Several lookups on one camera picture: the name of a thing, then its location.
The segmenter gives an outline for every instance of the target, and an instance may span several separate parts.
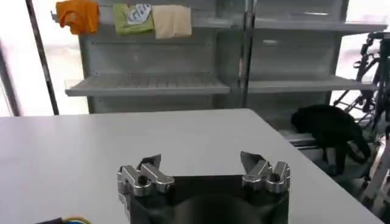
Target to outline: orange cloth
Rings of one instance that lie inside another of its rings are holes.
[[[70,26],[72,34],[95,33],[99,25],[99,5],[89,0],[69,0],[55,5],[61,27]]]

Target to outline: metal frame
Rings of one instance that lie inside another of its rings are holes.
[[[57,100],[55,99],[55,92],[53,89],[53,84],[51,82],[48,61],[46,59],[46,54],[44,53],[41,33],[39,31],[37,17],[35,16],[34,5],[32,3],[32,0],[26,0],[26,6],[27,6],[27,10],[29,11],[31,27],[33,29],[33,33],[34,33],[34,37],[35,37],[35,44],[37,45],[37,50],[38,50],[39,58],[40,58],[41,65],[42,65],[44,79],[46,81],[46,87],[48,88],[51,107],[53,109],[54,115],[59,115],[59,108],[57,105]]]

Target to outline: towel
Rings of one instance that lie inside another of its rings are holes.
[[[156,39],[191,36],[190,8],[182,5],[153,5],[152,14]]]
[[[69,0],[55,5],[61,27],[70,26],[72,34],[95,33],[99,26],[99,5],[89,0]]]
[[[152,6],[149,4],[114,4],[116,33],[127,35],[153,30]]]

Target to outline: metal bar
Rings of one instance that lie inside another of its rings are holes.
[[[254,28],[255,28],[255,21],[256,21],[256,13],[255,13],[255,7],[256,7],[257,1],[253,2],[249,6],[250,9],[250,25],[246,32],[246,43],[247,43],[247,58],[245,61],[245,71],[243,74],[244,77],[244,89],[243,89],[243,98],[242,98],[242,108],[247,107],[247,98],[248,98],[248,90],[249,90],[249,79],[250,79],[250,64],[252,62],[252,46],[254,42]]]
[[[10,109],[12,116],[20,116],[20,110],[18,102],[16,101],[15,93],[13,92],[12,82],[8,73],[7,64],[5,63],[5,58],[2,54],[2,49],[0,45],[0,78],[2,86],[4,87],[5,98],[7,100],[7,105]]]
[[[337,106],[337,104],[341,103],[341,100],[343,100],[343,98],[349,93],[349,90],[347,91],[344,91],[343,94],[337,99],[335,100],[335,102],[333,103],[333,106]]]
[[[344,102],[340,102],[340,104],[341,104],[341,105],[345,105],[345,106],[351,106],[351,105],[349,105],[349,104],[347,104],[347,103],[344,103]],[[362,108],[356,107],[356,105],[352,106],[352,108],[358,109],[358,110],[362,110]]]
[[[37,17],[35,16],[35,11],[34,11],[34,6],[32,4],[32,0],[26,0],[26,6],[27,6],[27,10],[29,11],[31,27],[33,29],[33,33],[34,33],[34,37],[35,37],[35,44],[37,45],[39,58],[41,60],[42,70],[43,70],[43,74],[44,74],[44,79],[46,81],[46,86],[48,88],[51,107],[53,109],[54,115],[59,115],[59,108],[57,105],[57,100],[55,99],[53,84],[52,84],[51,78],[50,78],[48,61],[47,61],[46,55],[44,53],[41,33],[39,31]]]

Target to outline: beige cloth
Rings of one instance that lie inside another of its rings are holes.
[[[191,36],[190,8],[182,5],[152,5],[152,14],[156,39]]]

